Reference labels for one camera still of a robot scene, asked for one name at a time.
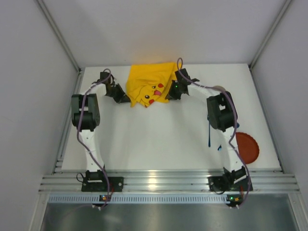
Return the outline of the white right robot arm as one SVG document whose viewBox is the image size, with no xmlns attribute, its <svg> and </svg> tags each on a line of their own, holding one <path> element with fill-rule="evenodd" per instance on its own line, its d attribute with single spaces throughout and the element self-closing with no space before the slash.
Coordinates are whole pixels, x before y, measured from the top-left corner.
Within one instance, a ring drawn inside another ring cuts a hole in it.
<svg viewBox="0 0 308 231">
<path fill-rule="evenodd" d="M 237 112 L 231 94 L 223 87 L 203 86 L 199 80 L 190 79 L 185 68 L 176 72 L 176 80 L 172 81 L 167 98 L 179 100 L 182 94 L 193 96 L 207 106 L 209 126 L 218 132 L 219 144 L 225 154 L 223 175 L 210 177 L 210 191 L 222 194 L 234 188 L 251 189 L 250 173 L 243 158 L 239 155 L 236 141 Z"/>
</svg>

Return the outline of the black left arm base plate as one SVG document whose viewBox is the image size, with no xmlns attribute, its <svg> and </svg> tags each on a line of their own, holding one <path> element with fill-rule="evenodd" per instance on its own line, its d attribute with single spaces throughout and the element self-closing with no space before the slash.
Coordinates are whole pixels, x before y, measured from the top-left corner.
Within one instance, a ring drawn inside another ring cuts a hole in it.
<svg viewBox="0 0 308 231">
<path fill-rule="evenodd" d="M 108 177 L 109 192 L 122 192 L 124 186 L 123 177 Z M 85 177 L 82 182 L 82 192 L 107 192 L 107 181 L 105 178 L 89 178 Z"/>
</svg>

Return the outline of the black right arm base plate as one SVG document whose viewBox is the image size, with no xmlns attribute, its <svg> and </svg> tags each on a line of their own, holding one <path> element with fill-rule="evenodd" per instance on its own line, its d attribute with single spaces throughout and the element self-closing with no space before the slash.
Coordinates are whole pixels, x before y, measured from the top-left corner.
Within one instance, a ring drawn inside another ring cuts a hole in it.
<svg viewBox="0 0 308 231">
<path fill-rule="evenodd" d="M 244 192 L 248 189 L 248 178 L 242 179 L 234 184 L 227 183 L 222 176 L 208 178 L 209 190 L 214 193 Z"/>
</svg>

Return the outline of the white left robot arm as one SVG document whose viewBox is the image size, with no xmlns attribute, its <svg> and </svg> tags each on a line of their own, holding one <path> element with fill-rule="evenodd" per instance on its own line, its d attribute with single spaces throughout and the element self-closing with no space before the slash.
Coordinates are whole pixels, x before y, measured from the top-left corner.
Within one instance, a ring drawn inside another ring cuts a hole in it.
<svg viewBox="0 0 308 231">
<path fill-rule="evenodd" d="M 109 183 L 97 141 L 101 123 L 99 94 L 112 98 L 116 103 L 130 102 L 108 68 L 100 72 L 99 79 L 92 82 L 88 90 L 71 96 L 72 125 L 77 129 L 77 141 L 85 149 L 87 159 L 87 170 L 83 177 L 85 185 L 99 181 Z"/>
</svg>

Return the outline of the beige paper cup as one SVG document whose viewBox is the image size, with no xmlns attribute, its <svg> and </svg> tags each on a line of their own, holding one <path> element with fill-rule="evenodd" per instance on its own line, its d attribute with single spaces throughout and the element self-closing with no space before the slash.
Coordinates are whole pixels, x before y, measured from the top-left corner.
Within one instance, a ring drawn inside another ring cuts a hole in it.
<svg viewBox="0 0 308 231">
<path fill-rule="evenodd" d="M 219 91 L 226 91 L 226 89 L 222 86 L 214 86 L 214 88 L 218 89 Z"/>
</svg>

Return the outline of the yellow Pikachu cloth placemat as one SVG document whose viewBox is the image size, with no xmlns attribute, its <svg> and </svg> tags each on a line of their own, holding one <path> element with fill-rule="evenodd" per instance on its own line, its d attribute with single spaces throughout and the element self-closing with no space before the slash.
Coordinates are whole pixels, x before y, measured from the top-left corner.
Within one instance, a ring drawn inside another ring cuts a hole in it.
<svg viewBox="0 0 308 231">
<path fill-rule="evenodd" d="M 130 106 L 139 103 L 147 108 L 154 102 L 168 103 L 167 94 L 176 80 L 175 62 L 132 65 L 126 82 Z"/>
</svg>

